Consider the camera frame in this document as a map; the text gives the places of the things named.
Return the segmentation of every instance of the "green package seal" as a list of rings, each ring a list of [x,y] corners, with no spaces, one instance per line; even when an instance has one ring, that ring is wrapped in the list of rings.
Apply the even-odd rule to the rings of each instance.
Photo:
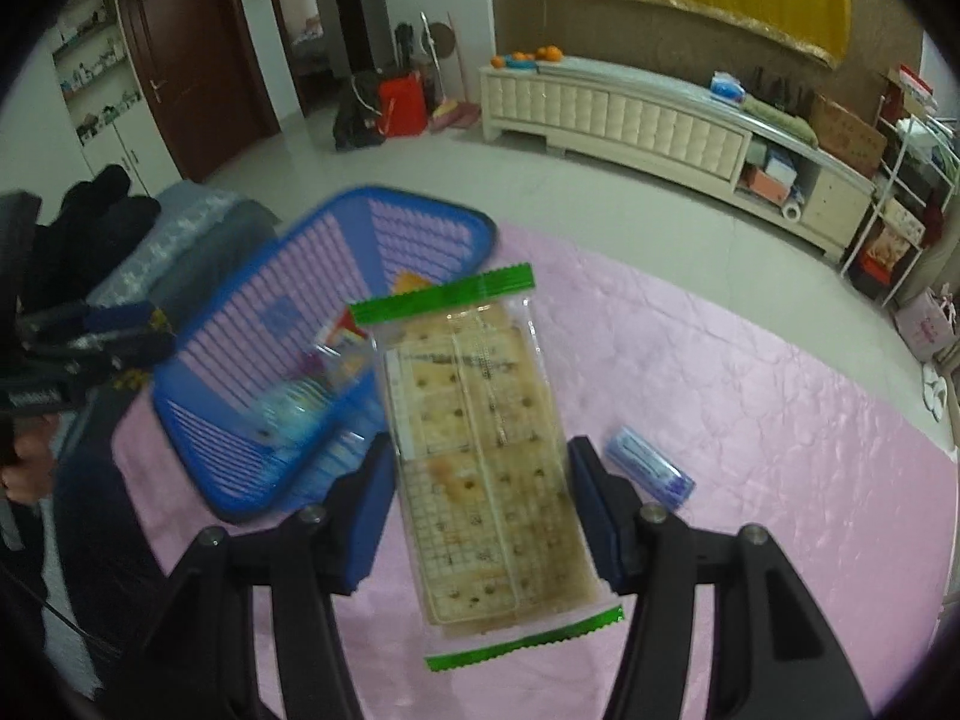
[[[473,666],[481,664],[483,661],[491,661],[499,658],[501,655],[507,655],[515,650],[522,650],[526,647],[539,647],[544,644],[554,644],[558,641],[567,641],[572,638],[582,637],[591,634],[608,625],[620,622],[623,619],[623,607],[611,608],[594,614],[586,620],[563,626],[553,631],[545,631],[542,634],[534,634],[529,637],[521,638],[517,641],[507,641],[502,644],[495,644],[491,647],[481,647],[478,650],[469,650],[462,653],[450,653],[449,655],[428,656],[424,660],[430,671],[448,671],[452,668],[462,668],[464,666]]]
[[[503,295],[534,289],[535,285],[534,269],[530,263],[522,263],[486,274],[467,276],[438,287],[354,303],[350,306],[350,312],[357,324],[380,324],[502,298]]]

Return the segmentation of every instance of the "person's hand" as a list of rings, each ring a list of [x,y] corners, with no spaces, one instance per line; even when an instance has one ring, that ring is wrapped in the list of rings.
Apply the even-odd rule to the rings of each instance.
[[[59,415],[43,415],[13,440],[15,466],[0,469],[0,483],[14,503],[34,504],[53,492],[56,459],[50,440],[59,425]]]

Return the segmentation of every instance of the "cable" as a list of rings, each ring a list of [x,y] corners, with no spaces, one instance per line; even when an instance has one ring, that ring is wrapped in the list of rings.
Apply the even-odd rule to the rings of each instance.
[[[54,605],[52,605],[49,601],[47,601],[45,598],[41,598],[40,594],[38,594],[35,589],[30,587],[25,581],[14,574],[13,571],[10,570],[10,567],[4,565],[3,560],[0,560],[0,568],[3,569],[3,572],[10,577],[13,582],[20,587],[20,589],[26,592],[32,599],[37,601],[37,603],[43,605],[45,610],[54,615],[54,617],[61,621],[61,623],[64,623],[66,627],[75,632],[75,634],[84,640],[88,645],[95,647],[101,652],[101,654],[112,659],[117,659],[122,655],[122,651],[118,647],[114,647],[109,642],[102,640],[102,638],[95,637],[95,635],[83,630],[83,628],[68,619],[65,614],[63,614],[58,608],[54,607]]]

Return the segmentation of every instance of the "dark pants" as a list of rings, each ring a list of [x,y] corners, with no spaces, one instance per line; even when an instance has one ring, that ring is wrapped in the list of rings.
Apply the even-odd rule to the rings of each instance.
[[[7,605],[22,632],[42,651],[42,602],[47,597],[43,584],[43,519],[37,507],[0,501],[0,506],[8,505],[22,548],[8,548],[0,538],[0,603]]]
[[[61,459],[54,487],[56,546],[77,624],[117,650],[136,636],[164,579],[110,450],[113,429],[134,396],[98,392],[78,445]],[[88,649],[106,685],[117,657]]]

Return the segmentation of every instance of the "tiled floor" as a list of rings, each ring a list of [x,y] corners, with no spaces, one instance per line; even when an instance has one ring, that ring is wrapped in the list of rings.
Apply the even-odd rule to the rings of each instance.
[[[363,183],[478,208],[494,220],[576,242],[702,295],[820,358],[890,401],[933,442],[952,430],[923,406],[920,367],[888,317],[815,250],[718,201],[625,167],[544,153],[479,129],[337,154],[320,111],[225,166],[208,183],[243,191],[284,221]]]

